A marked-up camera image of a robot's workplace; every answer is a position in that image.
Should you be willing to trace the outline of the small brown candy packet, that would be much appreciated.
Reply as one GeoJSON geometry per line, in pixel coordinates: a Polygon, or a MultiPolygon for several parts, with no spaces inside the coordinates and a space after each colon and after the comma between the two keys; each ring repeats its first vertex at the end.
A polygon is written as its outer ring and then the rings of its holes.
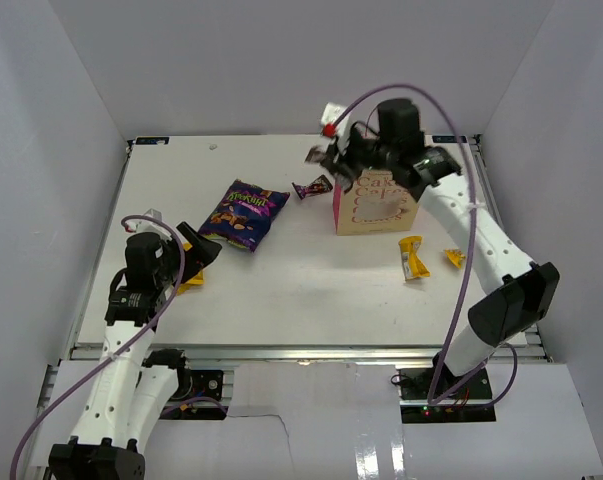
{"type": "Polygon", "coordinates": [[[333,190],[333,185],[328,177],[320,175],[307,185],[292,183],[293,189],[300,200],[308,197],[327,194],[333,190]]]}

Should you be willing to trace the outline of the brown chocolate bar wrapper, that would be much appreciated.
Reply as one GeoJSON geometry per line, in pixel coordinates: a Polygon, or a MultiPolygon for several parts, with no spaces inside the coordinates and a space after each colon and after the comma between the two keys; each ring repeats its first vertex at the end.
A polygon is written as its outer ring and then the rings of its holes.
{"type": "MultiPolygon", "coordinates": [[[[320,161],[323,159],[325,148],[323,148],[319,145],[311,147],[305,158],[305,163],[311,164],[311,165],[318,165],[318,166],[322,167],[320,165],[320,161]]],[[[323,169],[331,175],[332,168],[323,168],[323,169]]]]}

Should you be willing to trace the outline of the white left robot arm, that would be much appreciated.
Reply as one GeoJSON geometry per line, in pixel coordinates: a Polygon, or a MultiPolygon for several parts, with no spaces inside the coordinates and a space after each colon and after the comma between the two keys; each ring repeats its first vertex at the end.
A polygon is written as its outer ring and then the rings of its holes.
{"type": "Polygon", "coordinates": [[[125,265],[109,286],[102,354],[84,377],[92,385],[65,443],[52,446],[48,468],[56,479],[142,479],[144,449],[168,401],[186,396],[192,374],[177,349],[150,349],[160,317],[182,283],[219,255],[219,244],[188,223],[170,228],[135,215],[125,265]]]}

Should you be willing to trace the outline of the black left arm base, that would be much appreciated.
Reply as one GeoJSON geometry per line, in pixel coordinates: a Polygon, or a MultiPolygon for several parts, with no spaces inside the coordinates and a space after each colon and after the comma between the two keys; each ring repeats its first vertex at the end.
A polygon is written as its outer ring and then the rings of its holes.
{"type": "Polygon", "coordinates": [[[165,420],[223,420],[224,372],[222,370],[188,370],[188,380],[164,407],[165,420]]]}

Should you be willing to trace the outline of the yellow snack packet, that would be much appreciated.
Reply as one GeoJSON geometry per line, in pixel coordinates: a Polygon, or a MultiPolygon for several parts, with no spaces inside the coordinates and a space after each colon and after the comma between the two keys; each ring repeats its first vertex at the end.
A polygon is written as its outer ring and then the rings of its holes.
{"type": "Polygon", "coordinates": [[[418,257],[421,243],[421,236],[408,236],[398,242],[402,270],[406,281],[428,278],[430,276],[430,271],[418,257]]]}

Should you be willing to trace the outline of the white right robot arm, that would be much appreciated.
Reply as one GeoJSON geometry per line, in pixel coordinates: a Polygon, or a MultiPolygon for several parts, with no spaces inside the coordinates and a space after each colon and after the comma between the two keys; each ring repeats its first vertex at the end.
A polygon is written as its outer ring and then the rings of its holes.
{"type": "Polygon", "coordinates": [[[552,263],[540,264],[517,247],[477,201],[469,157],[456,159],[443,145],[428,143],[410,99],[383,101],[378,114],[377,132],[366,137],[346,107],[327,104],[320,126],[329,142],[312,148],[306,160],[323,167],[344,194],[371,171],[389,174],[465,253],[464,274],[478,278],[485,296],[435,357],[433,388],[453,399],[499,347],[545,316],[560,275],[552,263]]]}

